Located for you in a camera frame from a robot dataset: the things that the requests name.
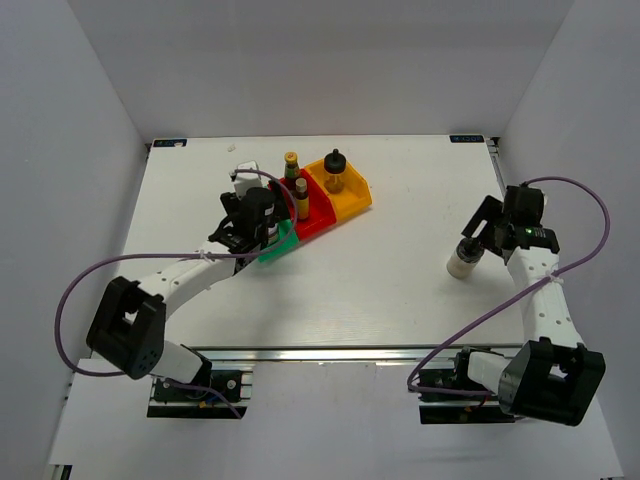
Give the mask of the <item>black lid white powder jar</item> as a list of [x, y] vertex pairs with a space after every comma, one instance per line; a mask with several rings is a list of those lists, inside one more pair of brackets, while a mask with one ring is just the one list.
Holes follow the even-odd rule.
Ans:
[[462, 238], [447, 261], [447, 272], [456, 279], [465, 279], [483, 255], [484, 247], [477, 238]]

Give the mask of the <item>small yellow label bottle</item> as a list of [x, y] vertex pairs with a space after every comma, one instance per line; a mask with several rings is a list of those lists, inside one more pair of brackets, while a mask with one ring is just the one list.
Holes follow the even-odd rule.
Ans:
[[305, 178], [299, 177], [295, 181], [294, 197], [298, 212], [298, 220], [305, 221], [310, 215], [310, 200], [308, 184]]

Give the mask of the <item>yellow cap sauce bottle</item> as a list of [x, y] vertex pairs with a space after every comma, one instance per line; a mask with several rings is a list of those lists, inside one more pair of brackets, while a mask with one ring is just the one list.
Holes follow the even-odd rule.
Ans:
[[300, 178], [300, 168], [298, 163], [298, 155], [296, 152], [289, 151], [284, 154], [284, 176], [283, 183], [291, 193], [296, 191], [296, 182]]

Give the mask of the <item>black lid spice jar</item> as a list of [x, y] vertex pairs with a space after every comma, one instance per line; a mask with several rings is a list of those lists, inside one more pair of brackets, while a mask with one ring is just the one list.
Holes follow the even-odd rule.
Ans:
[[337, 148], [334, 148], [324, 157], [324, 187], [329, 193], [338, 194], [343, 190], [343, 174], [346, 170], [346, 165], [346, 157]]

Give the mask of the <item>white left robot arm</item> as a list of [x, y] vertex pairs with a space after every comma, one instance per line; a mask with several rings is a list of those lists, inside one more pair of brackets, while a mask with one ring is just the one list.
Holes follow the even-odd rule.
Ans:
[[165, 339], [166, 322], [181, 306], [218, 282], [232, 278], [276, 241], [289, 210], [277, 182], [244, 194], [225, 193], [227, 215], [193, 256], [138, 280], [119, 276], [106, 287], [87, 334], [87, 345], [137, 380], [167, 378], [188, 398], [211, 387], [211, 362]]

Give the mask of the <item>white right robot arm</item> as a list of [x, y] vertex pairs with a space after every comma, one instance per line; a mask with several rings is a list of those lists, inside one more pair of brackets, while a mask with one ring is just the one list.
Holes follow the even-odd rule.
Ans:
[[524, 344], [507, 359], [465, 349], [451, 374], [453, 390], [472, 399], [485, 389], [503, 413], [575, 427], [605, 374], [602, 353], [589, 350], [571, 319], [556, 269], [559, 244], [542, 225], [544, 194], [509, 186], [503, 199], [486, 197], [463, 231], [503, 259], [519, 300]]

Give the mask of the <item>green plastic bin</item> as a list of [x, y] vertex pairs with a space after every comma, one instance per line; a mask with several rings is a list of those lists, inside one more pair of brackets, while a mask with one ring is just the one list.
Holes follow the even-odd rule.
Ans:
[[267, 247], [268, 253], [260, 255], [257, 260], [261, 263], [275, 260], [293, 250], [299, 243], [299, 238], [291, 220], [283, 220], [278, 224], [278, 240]]

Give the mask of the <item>red plastic bin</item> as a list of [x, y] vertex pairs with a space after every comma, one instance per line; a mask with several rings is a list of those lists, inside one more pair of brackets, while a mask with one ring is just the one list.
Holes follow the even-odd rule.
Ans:
[[[302, 170], [300, 175], [307, 183], [309, 212], [305, 219], [298, 221], [295, 226], [295, 234], [300, 242], [304, 242], [328, 230], [337, 222], [337, 219], [329, 197], [323, 192], [318, 182], [306, 170]], [[268, 187], [276, 195], [274, 216], [277, 221], [276, 225], [280, 229], [280, 235], [284, 236], [292, 225], [293, 203], [290, 196], [273, 180], [269, 181]]]

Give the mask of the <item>right blue corner label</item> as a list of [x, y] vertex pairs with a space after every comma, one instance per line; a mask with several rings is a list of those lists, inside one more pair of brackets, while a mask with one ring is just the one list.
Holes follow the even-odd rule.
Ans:
[[485, 139], [482, 135], [471, 134], [452, 134], [449, 136], [452, 143], [484, 143]]

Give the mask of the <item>blue corner label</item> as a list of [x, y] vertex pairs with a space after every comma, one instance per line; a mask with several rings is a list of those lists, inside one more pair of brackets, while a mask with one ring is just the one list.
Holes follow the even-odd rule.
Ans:
[[484, 143], [485, 139], [482, 135], [471, 134], [452, 134], [449, 136], [452, 143]]
[[155, 139], [152, 143], [153, 148], [182, 148], [187, 145], [187, 140], [178, 139]]

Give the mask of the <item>yellow plastic bin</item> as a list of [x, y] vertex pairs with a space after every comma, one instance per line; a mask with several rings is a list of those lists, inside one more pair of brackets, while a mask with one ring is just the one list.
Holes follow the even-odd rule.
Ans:
[[372, 205], [372, 197], [366, 179], [346, 162], [345, 170], [341, 173], [343, 188], [339, 193], [331, 193], [325, 188], [324, 160], [319, 159], [303, 168], [319, 185], [323, 195], [330, 201], [338, 223], [344, 223], [360, 215]]

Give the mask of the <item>left blue corner label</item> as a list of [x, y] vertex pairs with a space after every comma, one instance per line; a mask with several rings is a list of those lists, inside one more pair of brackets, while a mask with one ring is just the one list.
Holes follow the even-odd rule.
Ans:
[[152, 143], [153, 148], [182, 148], [187, 145], [187, 140], [178, 139], [155, 139]]

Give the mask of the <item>aluminium right side rail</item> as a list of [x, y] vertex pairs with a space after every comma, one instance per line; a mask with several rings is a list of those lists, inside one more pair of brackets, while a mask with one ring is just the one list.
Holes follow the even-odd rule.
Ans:
[[486, 140], [486, 145], [500, 191], [501, 193], [504, 193], [506, 190], [506, 184], [500, 166], [500, 152], [498, 142], [498, 138], [488, 138]]

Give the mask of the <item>aluminium rail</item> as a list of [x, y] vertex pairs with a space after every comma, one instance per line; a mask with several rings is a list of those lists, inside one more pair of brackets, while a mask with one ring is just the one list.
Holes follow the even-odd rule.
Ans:
[[418, 362], [434, 347], [194, 347], [194, 350], [216, 362]]
[[498, 138], [488, 138], [486, 140], [486, 145], [500, 191], [501, 193], [504, 193], [506, 190], [506, 184], [500, 166], [500, 152], [498, 142]]

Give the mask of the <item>aluminium front rail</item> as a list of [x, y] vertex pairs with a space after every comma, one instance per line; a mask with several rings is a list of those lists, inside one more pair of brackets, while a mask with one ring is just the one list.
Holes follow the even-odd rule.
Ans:
[[418, 362], [434, 347], [194, 347], [194, 350], [216, 362]]

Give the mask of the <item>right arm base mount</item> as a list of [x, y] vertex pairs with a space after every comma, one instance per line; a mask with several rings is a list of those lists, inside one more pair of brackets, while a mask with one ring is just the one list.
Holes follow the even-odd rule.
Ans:
[[505, 414], [494, 393], [460, 395], [450, 390], [481, 391], [466, 373], [471, 353], [491, 353], [487, 349], [464, 347], [446, 368], [425, 367], [418, 374], [417, 386], [426, 388], [419, 392], [419, 416], [422, 425], [491, 425], [513, 424], [517, 421]]

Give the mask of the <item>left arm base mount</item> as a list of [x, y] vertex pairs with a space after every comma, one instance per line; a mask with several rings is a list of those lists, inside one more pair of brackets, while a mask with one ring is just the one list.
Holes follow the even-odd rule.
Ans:
[[154, 379], [147, 407], [148, 418], [161, 419], [241, 419], [252, 395], [253, 373], [248, 370], [214, 370], [210, 389], [220, 393], [228, 403], [207, 390], [176, 387], [167, 380]]

